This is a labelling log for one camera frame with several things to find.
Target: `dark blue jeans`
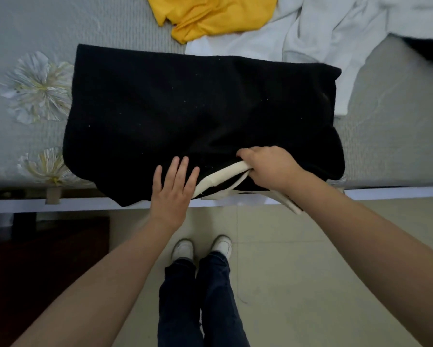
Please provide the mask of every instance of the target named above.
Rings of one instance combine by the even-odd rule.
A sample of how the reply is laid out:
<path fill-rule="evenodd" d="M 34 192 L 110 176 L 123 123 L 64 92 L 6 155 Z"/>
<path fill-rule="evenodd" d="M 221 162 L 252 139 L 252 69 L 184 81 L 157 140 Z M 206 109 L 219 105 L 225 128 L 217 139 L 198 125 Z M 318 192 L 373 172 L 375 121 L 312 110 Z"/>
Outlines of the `dark blue jeans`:
<path fill-rule="evenodd" d="M 190 260 L 173 262 L 165 268 L 159 297 L 158 347 L 250 347 L 221 253 L 211 252 L 200 261 L 197 278 Z"/>

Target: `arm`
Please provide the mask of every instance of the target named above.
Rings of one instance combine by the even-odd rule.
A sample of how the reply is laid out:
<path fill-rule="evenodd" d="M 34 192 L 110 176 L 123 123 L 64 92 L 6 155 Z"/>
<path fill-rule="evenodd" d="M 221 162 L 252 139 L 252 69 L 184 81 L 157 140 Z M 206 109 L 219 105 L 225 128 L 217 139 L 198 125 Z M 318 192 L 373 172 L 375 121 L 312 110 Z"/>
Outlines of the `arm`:
<path fill-rule="evenodd" d="M 433 250 L 315 175 L 284 149 L 238 151 L 254 182 L 303 208 L 381 303 L 424 346 L 433 346 Z"/>
<path fill-rule="evenodd" d="M 189 159 L 175 157 L 161 185 L 155 170 L 149 222 L 65 290 L 17 339 L 22 346 L 111 346 L 145 279 L 171 235 L 183 224 L 196 187 Z"/>

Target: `person's right arm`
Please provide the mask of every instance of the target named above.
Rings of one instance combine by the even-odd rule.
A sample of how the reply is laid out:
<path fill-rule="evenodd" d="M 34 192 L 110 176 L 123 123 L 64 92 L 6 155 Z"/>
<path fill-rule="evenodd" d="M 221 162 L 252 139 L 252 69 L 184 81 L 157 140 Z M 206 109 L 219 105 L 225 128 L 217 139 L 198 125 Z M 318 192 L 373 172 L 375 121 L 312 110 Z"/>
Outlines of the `person's right arm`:
<path fill-rule="evenodd" d="M 266 189 L 289 196 L 323 229 L 339 253 L 423 345 L 433 346 L 433 250 L 312 173 L 280 147 L 237 152 Z"/>

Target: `person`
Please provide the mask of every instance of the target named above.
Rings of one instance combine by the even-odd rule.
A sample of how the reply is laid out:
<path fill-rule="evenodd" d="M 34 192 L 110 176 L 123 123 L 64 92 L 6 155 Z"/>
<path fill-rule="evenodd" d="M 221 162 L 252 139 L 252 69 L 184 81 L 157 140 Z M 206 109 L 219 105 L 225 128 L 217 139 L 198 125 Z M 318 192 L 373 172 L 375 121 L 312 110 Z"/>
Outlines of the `person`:
<path fill-rule="evenodd" d="M 253 167 L 257 185 L 306 211 L 390 313 L 423 346 L 433 346 L 433 250 L 302 169 L 282 148 L 243 148 L 237 156 Z M 188 163 L 175 157 L 163 186 L 157 167 L 147 224 L 65 290 L 14 347 L 112 345 L 154 262 L 183 224 L 199 174 L 195 168 L 186 182 Z M 229 284 L 229 239 L 219 238 L 213 250 L 195 279 L 190 243 L 175 247 L 159 293 L 160 346 L 248 346 Z"/>

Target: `hand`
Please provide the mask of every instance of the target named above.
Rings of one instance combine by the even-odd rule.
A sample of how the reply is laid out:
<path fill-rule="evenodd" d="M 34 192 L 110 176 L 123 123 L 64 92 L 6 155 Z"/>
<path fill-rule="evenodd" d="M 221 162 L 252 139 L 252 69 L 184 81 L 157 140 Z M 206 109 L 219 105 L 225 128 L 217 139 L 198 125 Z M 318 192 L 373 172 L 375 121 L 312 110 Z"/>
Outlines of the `hand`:
<path fill-rule="evenodd" d="M 179 157 L 174 157 L 165 177 L 162 188 L 162 166 L 157 166 L 154 173 L 151 198 L 150 221 L 164 226 L 173 234 L 183 225 L 186 210 L 196 189 L 199 167 L 195 167 L 186 181 L 188 157 L 183 157 L 179 164 Z"/>
<path fill-rule="evenodd" d="M 290 153 L 278 146 L 241 148 L 236 156 L 253 168 L 249 176 L 255 184 L 269 190 L 287 193 L 297 174 L 304 172 Z"/>

